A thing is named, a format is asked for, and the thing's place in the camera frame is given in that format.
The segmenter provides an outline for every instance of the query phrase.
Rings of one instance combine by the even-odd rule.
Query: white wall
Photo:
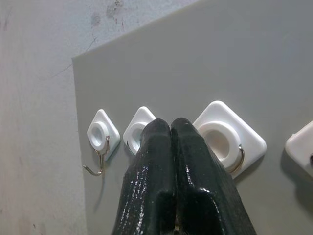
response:
[[[0,0],[0,234],[86,234],[71,58],[195,0]]]

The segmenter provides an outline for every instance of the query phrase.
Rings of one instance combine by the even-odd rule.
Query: wall hook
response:
[[[94,175],[94,176],[99,176],[101,175],[103,172],[104,172],[104,156],[108,153],[109,149],[110,149],[110,137],[109,136],[106,136],[106,146],[107,146],[107,149],[106,151],[101,154],[100,151],[95,150],[95,152],[97,153],[98,157],[99,157],[99,160],[100,160],[100,169],[98,171],[98,173],[94,173],[88,166],[86,165],[83,165],[83,167],[91,174],[91,175]]]
[[[234,173],[236,172],[240,167],[241,165],[243,164],[244,162],[244,159],[245,159],[245,151],[243,149],[243,147],[241,146],[241,144],[239,145],[239,151],[240,151],[240,154],[241,154],[241,157],[240,157],[240,162],[238,163],[238,165],[236,166],[235,169],[233,169],[232,171],[229,171],[228,173]]]
[[[313,178],[313,121],[292,134],[285,145],[286,153]]]
[[[143,129],[154,119],[156,119],[156,116],[147,107],[143,106],[137,110],[126,128],[123,134],[123,140],[134,155],[136,155],[140,148],[140,135]]]

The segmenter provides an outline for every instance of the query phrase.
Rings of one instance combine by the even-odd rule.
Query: metal hook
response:
[[[245,159],[245,151],[244,149],[242,148],[241,144],[239,145],[239,150],[240,150],[240,153],[241,153],[241,158],[240,158],[240,162],[238,163],[238,165],[236,166],[235,169],[231,170],[229,173],[234,173],[235,171],[237,171],[241,165],[243,164],[244,162],[244,159]]]
[[[83,165],[83,167],[91,174],[91,175],[94,175],[94,176],[99,176],[103,173],[104,171],[104,156],[108,153],[109,149],[110,149],[110,141],[109,141],[110,137],[109,136],[106,136],[106,142],[107,142],[107,149],[106,151],[101,154],[98,150],[95,150],[95,152],[97,153],[99,159],[100,159],[100,169],[98,171],[98,173],[94,173],[88,166],[86,165]]]

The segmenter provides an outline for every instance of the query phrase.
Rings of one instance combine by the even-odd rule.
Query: circular hook hole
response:
[[[140,148],[140,136],[147,123],[137,122],[132,125],[129,129],[130,135],[127,137],[128,147],[131,152],[136,155]]]
[[[131,143],[133,144],[134,150],[137,152],[140,148],[140,135],[142,133],[142,129],[136,129],[132,132],[131,135]]]
[[[223,133],[212,130],[206,134],[204,139],[219,159],[224,159],[228,156],[229,141]]]
[[[97,126],[94,126],[91,130],[91,141],[95,146],[100,146],[103,142],[102,132]]]

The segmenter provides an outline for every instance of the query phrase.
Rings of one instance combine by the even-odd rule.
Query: white plastic hook base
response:
[[[209,104],[193,125],[233,178],[266,152],[264,139],[221,101]]]
[[[103,109],[98,110],[94,116],[87,130],[87,136],[92,147],[99,152],[107,148],[106,137],[110,137],[110,146],[105,160],[110,157],[120,143],[119,132]]]
[[[288,155],[313,177],[313,121],[293,134],[285,146]]]
[[[140,148],[140,135],[143,129],[156,117],[147,107],[140,107],[123,134],[124,143],[136,155]]]

